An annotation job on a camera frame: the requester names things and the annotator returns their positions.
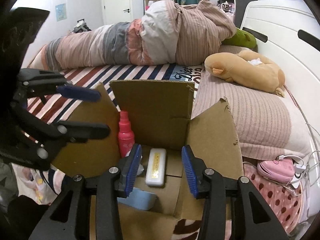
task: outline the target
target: striped bedsheet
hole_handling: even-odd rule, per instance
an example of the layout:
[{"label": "striped bedsheet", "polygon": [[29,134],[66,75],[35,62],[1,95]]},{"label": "striped bedsheet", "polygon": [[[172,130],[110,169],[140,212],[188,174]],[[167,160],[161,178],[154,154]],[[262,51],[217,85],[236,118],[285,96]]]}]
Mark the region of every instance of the striped bedsheet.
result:
[{"label": "striped bedsheet", "polygon": [[[194,98],[201,79],[202,66],[185,67],[177,64],[157,66],[136,65],[106,65],[101,67],[86,67],[68,69],[62,73],[74,85],[95,88],[98,82],[104,84],[111,100],[119,109],[115,96],[109,86],[111,80],[174,80],[195,83]],[[45,96],[47,103],[42,104],[40,98],[28,99],[28,111],[46,123],[66,120],[81,100],[63,98],[60,94]]]}]

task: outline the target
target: white door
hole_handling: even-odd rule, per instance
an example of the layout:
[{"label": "white door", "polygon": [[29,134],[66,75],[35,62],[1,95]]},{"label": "white door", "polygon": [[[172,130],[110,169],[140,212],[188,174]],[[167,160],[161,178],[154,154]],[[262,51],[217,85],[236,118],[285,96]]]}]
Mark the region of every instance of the white door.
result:
[{"label": "white door", "polygon": [[105,23],[131,22],[130,0],[103,0]]}]

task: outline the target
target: green plush toy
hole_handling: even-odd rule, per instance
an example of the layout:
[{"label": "green plush toy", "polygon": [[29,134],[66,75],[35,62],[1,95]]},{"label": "green plush toy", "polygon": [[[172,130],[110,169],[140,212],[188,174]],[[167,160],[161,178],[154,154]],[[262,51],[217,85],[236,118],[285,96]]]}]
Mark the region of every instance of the green plush toy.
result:
[{"label": "green plush toy", "polygon": [[257,40],[251,33],[237,28],[236,34],[230,39],[225,39],[222,45],[233,45],[253,49],[257,45]]}]

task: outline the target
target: pink pouch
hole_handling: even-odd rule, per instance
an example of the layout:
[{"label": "pink pouch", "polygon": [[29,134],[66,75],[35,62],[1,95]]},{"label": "pink pouch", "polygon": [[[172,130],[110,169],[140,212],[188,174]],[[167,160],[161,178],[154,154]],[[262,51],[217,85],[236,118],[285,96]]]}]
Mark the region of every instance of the pink pouch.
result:
[{"label": "pink pouch", "polygon": [[257,170],[265,178],[275,180],[280,183],[289,183],[294,176],[292,159],[258,161]]}]

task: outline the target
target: white tissue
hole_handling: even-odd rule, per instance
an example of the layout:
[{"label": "white tissue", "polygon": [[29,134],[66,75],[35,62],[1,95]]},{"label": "white tissue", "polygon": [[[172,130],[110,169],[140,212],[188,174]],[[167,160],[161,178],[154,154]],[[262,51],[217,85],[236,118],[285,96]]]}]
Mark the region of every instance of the white tissue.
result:
[{"label": "white tissue", "polygon": [[260,61],[260,58],[257,58],[257,59],[253,59],[253,60],[250,60],[250,61],[248,61],[251,65],[254,65],[254,66],[256,66],[256,65],[259,65],[259,64],[261,64],[262,62]]}]

